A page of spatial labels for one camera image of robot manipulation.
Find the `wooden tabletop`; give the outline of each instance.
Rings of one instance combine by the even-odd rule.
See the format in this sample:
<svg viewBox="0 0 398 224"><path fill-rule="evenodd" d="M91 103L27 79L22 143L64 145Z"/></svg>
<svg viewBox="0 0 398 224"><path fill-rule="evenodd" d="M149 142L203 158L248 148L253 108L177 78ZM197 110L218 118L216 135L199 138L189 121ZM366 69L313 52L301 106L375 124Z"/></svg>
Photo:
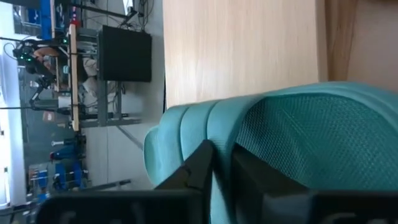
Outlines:
<svg viewBox="0 0 398 224"><path fill-rule="evenodd" d="M51 8L51 35L52 38L56 38L55 33L55 0L50 0L50 8ZM70 36L70 47L68 48L68 53L72 54L72 56L68 59L68 64L70 67L68 84L69 88L72 83L72 128L74 131L79 131L79 108L78 108L78 80L77 80L77 43L76 43L76 25L70 24L68 35ZM57 76L57 87L56 90L60 90L60 75L58 70L58 59L55 59L56 63L56 76Z"/></svg>
<svg viewBox="0 0 398 224"><path fill-rule="evenodd" d="M327 80L323 1L167 0L167 106Z"/></svg>

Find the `gray floor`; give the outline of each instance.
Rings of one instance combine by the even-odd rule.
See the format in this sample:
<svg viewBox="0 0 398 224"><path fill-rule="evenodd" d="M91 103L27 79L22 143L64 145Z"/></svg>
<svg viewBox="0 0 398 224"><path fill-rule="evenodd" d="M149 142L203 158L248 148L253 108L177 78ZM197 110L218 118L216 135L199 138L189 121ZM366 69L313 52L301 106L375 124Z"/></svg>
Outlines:
<svg viewBox="0 0 398 224"><path fill-rule="evenodd" d="M122 0L97 0L97 7L124 13ZM88 12L86 24L99 29L101 24L117 26L119 19ZM142 124L123 126L123 130L143 143L146 132L155 126L162 115L164 94L164 41L162 1L155 1L146 26L152 35L152 82L125 83L127 93L123 96L123 113L141 112ZM87 136L87 164L93 185L122 179L132 179L135 189L152 187L144 168L143 153L118 127L85 129Z"/></svg>

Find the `computer tower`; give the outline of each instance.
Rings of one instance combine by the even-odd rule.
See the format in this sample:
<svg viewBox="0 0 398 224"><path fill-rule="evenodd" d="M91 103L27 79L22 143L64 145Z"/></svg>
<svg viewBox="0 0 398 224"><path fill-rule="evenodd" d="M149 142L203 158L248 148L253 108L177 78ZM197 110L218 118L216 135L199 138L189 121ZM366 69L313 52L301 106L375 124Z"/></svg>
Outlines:
<svg viewBox="0 0 398 224"><path fill-rule="evenodd" d="M119 82L152 80L152 37L145 32L102 26L98 32L99 78Z"/></svg>

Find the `beige wall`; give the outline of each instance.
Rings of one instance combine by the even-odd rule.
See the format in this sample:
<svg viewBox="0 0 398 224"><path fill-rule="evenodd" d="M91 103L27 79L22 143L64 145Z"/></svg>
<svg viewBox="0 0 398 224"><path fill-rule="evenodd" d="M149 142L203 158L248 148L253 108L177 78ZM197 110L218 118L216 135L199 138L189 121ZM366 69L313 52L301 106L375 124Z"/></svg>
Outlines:
<svg viewBox="0 0 398 224"><path fill-rule="evenodd" d="M359 1L348 80L398 91L398 1Z"/></svg>
<svg viewBox="0 0 398 224"><path fill-rule="evenodd" d="M325 1L329 79L398 91L398 1Z"/></svg>

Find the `person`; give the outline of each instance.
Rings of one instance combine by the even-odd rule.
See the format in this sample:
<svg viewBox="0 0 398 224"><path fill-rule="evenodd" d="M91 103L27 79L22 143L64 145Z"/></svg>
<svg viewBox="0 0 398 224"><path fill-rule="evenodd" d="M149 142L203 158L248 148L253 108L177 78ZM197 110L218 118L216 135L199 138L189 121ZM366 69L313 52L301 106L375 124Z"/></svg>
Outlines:
<svg viewBox="0 0 398 224"><path fill-rule="evenodd" d="M40 47L37 48L33 57L37 59L39 62L43 63L43 65L50 70L54 75L56 75L55 65L52 65L51 58L58 58L58 71L61 72L63 70L63 66L68 64L67 56L62 53L59 49L55 49L53 47ZM26 72L30 74L38 73L36 68L32 65L25 66ZM77 58L77 78L78 83L81 83L85 90L93 97L97 97L97 64L96 60L88 57L83 57L82 55L78 55ZM64 80L60 80L61 87L67 87L67 82Z"/></svg>

